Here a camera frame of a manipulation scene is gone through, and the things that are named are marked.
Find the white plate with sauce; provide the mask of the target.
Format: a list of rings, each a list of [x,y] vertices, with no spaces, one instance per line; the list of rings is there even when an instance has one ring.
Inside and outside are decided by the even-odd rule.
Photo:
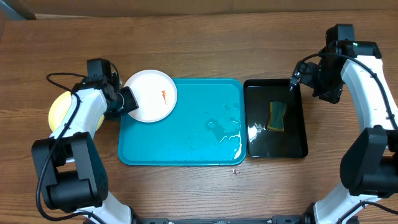
[[[128,86],[139,106],[129,116],[143,123],[154,123],[166,118],[174,109],[178,93],[174,81],[164,72],[143,70],[131,76]]]

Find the green yellow sponge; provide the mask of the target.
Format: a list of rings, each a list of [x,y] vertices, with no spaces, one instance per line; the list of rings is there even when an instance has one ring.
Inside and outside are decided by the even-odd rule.
[[[284,131],[284,117],[287,110],[287,104],[280,101],[272,101],[269,106],[269,118],[267,129],[271,131]]]

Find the yellow plate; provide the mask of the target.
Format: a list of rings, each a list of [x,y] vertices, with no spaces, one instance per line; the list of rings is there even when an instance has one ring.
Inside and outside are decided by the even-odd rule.
[[[101,126],[108,105],[101,90],[94,88],[79,90],[80,107],[75,115],[69,129],[63,137],[70,137],[75,133],[89,132],[94,138],[96,130]],[[50,137],[58,138],[64,125],[69,120],[77,104],[75,96],[70,92],[60,95],[50,108],[49,125],[53,133]]]

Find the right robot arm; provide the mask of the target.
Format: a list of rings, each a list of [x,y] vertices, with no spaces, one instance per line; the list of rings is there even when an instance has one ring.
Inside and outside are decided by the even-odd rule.
[[[344,86],[353,99],[360,134],[340,163],[340,182],[323,199],[312,203],[301,223],[358,223],[355,216],[367,206],[391,214],[379,204],[397,193],[397,105],[383,72],[377,43],[357,41],[351,24],[336,24],[325,34],[326,46],[318,63],[305,57],[290,79],[302,83],[313,96],[338,103]]]

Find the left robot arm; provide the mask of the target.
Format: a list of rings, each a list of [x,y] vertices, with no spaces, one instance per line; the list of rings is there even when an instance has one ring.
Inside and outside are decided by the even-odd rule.
[[[39,213],[53,222],[82,215],[92,223],[140,223],[134,210],[109,192],[93,140],[101,118],[120,118],[137,108],[134,95],[111,76],[83,77],[69,97],[58,128],[32,145]]]

